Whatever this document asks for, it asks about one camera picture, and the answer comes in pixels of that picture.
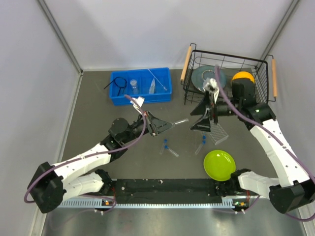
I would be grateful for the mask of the clear plastic bag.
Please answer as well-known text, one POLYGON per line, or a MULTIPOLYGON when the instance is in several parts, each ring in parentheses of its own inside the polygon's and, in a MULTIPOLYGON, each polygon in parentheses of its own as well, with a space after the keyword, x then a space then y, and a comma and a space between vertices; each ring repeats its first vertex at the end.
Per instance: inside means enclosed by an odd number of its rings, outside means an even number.
POLYGON ((154 94, 155 90, 156 90, 156 81, 155 81, 155 78, 153 78, 151 81, 150 88, 149 88, 149 94, 154 94))

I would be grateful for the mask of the small clear glass funnel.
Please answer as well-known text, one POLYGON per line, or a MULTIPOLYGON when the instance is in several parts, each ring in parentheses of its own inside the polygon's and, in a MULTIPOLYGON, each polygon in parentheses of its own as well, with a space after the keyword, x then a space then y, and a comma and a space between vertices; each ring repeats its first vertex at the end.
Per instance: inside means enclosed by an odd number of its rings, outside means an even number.
POLYGON ((153 76, 153 78, 154 78, 155 80, 157 80, 157 82, 163 87, 163 89, 164 89, 165 91, 167 91, 166 86, 161 83, 161 81, 153 74, 153 72, 152 72, 150 69, 147 69, 147 70, 150 72, 150 74, 153 76))

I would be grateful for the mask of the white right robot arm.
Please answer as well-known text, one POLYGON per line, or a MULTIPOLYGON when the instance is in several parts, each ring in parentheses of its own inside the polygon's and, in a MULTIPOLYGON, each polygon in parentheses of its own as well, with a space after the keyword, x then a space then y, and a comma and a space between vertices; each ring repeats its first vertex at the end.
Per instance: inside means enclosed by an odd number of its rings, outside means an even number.
POLYGON ((191 112, 200 119, 191 129, 210 132, 218 125, 219 116, 237 116, 258 140, 277 176, 269 178, 249 169, 237 170, 232 158, 220 150, 205 158, 206 173, 216 181, 227 182, 234 194, 249 190, 269 199, 282 214, 314 203, 315 178, 295 156, 269 105, 257 101, 254 80, 234 79, 231 87, 232 96, 228 97, 214 78, 203 81, 204 97, 191 112))

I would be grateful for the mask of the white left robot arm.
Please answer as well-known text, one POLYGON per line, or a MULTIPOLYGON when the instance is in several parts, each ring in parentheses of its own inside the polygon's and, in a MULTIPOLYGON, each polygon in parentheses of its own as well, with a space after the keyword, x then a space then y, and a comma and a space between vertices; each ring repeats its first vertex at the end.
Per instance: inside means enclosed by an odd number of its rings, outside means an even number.
POLYGON ((98 169, 120 158, 143 135, 155 137, 175 126, 145 111, 132 124, 124 118, 115 119, 108 136, 94 147, 67 161, 38 166, 27 194, 41 213, 49 213, 62 202, 88 193, 106 195, 111 191, 112 180, 108 173, 98 169))

